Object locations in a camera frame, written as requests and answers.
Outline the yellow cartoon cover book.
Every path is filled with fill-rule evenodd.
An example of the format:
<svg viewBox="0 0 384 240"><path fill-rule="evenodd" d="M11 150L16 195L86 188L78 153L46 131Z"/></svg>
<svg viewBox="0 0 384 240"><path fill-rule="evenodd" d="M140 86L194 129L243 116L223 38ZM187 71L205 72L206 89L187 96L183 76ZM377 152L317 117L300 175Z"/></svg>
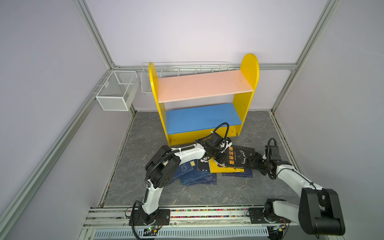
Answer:
<svg viewBox="0 0 384 240"><path fill-rule="evenodd" d="M209 160L209 166L210 166L210 173L217 174L217 173L243 173L244 169L239 168L229 168L229 167L220 167L214 159Z"/></svg>

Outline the black book with yellow title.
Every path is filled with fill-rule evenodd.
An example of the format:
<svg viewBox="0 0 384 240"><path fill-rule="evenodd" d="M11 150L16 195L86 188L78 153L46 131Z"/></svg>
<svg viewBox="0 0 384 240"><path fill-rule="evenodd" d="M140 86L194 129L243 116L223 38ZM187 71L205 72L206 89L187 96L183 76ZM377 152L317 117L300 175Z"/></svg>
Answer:
<svg viewBox="0 0 384 240"><path fill-rule="evenodd" d="M248 160L256 153L256 151L254 148L231 146L225 150L225 153L225 167L249 169Z"/></svg>

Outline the dark wolf cover book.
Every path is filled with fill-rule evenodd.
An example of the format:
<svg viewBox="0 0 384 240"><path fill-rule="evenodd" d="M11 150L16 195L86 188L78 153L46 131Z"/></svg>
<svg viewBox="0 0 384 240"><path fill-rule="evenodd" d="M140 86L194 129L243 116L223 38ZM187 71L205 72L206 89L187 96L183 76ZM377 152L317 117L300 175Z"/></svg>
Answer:
<svg viewBox="0 0 384 240"><path fill-rule="evenodd" d="M198 171L204 171L204 172L210 172L210 159L209 158L203 158L197 160L197 170Z"/></svg>

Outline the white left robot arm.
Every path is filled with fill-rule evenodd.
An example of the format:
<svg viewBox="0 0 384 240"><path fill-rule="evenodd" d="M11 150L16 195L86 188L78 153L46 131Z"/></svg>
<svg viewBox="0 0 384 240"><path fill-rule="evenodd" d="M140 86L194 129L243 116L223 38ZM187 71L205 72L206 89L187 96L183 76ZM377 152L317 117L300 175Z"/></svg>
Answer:
<svg viewBox="0 0 384 240"><path fill-rule="evenodd" d="M229 137L221 137L217 133L211 133L181 148L162 146L145 166L145 196L142 201L135 201L130 224L143 226L153 224L157 217L165 219L166 212L159 210L160 197L179 166L201 159L214 159L220 163L227 157L226 150L231 146L232 140Z"/></svg>

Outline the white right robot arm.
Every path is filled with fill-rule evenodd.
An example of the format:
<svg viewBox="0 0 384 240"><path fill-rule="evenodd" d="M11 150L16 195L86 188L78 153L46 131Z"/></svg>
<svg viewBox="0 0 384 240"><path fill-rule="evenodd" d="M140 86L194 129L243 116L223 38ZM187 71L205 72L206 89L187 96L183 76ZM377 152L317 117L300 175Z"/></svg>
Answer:
<svg viewBox="0 0 384 240"><path fill-rule="evenodd" d="M298 205L282 199L268 199L262 215L268 223L289 220L300 225L308 235L342 236L346 232L339 196L332 189L315 184L277 155L255 153L247 164L271 180L284 181L300 197Z"/></svg>

